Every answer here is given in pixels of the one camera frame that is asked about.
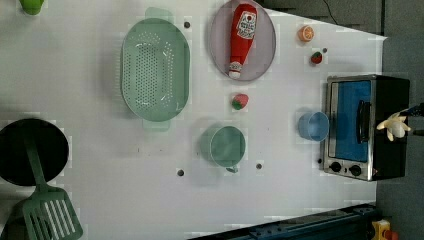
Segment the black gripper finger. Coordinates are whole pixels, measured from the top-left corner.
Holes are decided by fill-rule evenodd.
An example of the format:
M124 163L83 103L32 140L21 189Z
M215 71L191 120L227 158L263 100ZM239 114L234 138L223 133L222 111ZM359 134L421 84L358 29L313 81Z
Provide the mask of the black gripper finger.
M424 130L414 130L413 135L424 136Z
M424 116L424 103L420 103L414 107L403 110L401 116L423 117Z

